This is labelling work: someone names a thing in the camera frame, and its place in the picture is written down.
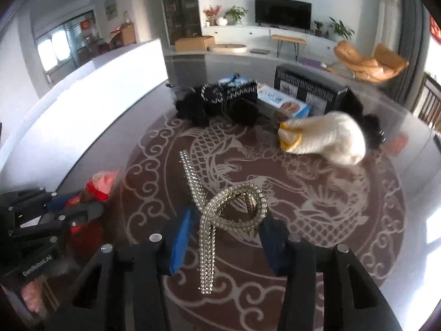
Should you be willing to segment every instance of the white fluffy object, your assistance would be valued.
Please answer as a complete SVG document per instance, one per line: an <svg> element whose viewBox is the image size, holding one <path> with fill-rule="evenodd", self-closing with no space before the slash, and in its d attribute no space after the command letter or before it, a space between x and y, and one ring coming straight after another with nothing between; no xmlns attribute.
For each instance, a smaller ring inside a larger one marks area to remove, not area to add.
<svg viewBox="0 0 441 331"><path fill-rule="evenodd" d="M318 153L338 165L360 162L366 145L358 124L346 113L330 112L325 116L290 119L280 124L281 148L289 153Z"/></svg>

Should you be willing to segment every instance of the silver bolt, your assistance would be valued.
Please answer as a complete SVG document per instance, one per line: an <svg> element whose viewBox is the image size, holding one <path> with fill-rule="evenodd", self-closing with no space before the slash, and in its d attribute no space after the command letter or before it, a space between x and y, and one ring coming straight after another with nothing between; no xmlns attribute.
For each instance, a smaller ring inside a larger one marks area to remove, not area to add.
<svg viewBox="0 0 441 331"><path fill-rule="evenodd" d="M344 252L344 253L346 253L346 252L349 251L349 247L348 247L346 244L338 244L338 245L337 245L337 250L338 250L339 252Z"/></svg>
<svg viewBox="0 0 441 331"><path fill-rule="evenodd" d="M162 235L159 234L159 233L154 233L154 234L152 234L152 235L149 236L149 240L150 240L152 243L157 243L158 241L161 241L161 240L162 240Z"/></svg>
<svg viewBox="0 0 441 331"><path fill-rule="evenodd" d="M299 234L291 233L288 235L288 240L292 241L293 243L298 243L302 238Z"/></svg>
<svg viewBox="0 0 441 331"><path fill-rule="evenodd" d="M103 246L101 246L101 251L105 254L111 252L113 249L113 246L111 244L104 244Z"/></svg>

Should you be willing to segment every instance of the white cabinet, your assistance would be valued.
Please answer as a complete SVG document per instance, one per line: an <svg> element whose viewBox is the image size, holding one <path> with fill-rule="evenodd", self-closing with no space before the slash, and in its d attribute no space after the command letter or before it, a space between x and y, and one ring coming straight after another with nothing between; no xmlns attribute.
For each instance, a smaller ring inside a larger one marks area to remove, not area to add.
<svg viewBox="0 0 441 331"><path fill-rule="evenodd" d="M276 51L277 41L271 38L272 35L301 38L306 41L305 45L300 45L300 57L317 59L327 63L336 61L334 47L336 43L322 37L308 35L303 32L293 30L282 30L280 28L260 27L260 26L209 26L202 27L202 35L214 36L216 43L236 43L245 44L248 48L262 48ZM294 58L294 45L283 43L281 57Z"/></svg>

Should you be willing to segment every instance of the television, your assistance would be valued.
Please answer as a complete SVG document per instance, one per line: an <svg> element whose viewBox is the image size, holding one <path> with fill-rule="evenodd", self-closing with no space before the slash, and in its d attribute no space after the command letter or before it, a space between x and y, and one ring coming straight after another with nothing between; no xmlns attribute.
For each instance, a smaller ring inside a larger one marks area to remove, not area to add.
<svg viewBox="0 0 441 331"><path fill-rule="evenodd" d="M254 0L256 22L309 30L311 4L294 0Z"/></svg>

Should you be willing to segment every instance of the box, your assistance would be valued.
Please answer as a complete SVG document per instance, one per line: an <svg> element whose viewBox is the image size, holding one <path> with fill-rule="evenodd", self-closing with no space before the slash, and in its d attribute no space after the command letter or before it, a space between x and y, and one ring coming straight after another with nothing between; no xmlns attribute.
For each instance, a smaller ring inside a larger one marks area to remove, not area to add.
<svg viewBox="0 0 441 331"><path fill-rule="evenodd" d="M176 52L188 51L206 51L211 45L214 45L213 36L199 36L180 38L175 42Z"/></svg>
<svg viewBox="0 0 441 331"><path fill-rule="evenodd" d="M312 116L339 110L348 90L306 67L288 64L276 67L274 88L310 105Z"/></svg>
<svg viewBox="0 0 441 331"><path fill-rule="evenodd" d="M306 118L311 107L277 89L259 84L257 88L259 111L277 122L293 118Z"/></svg>

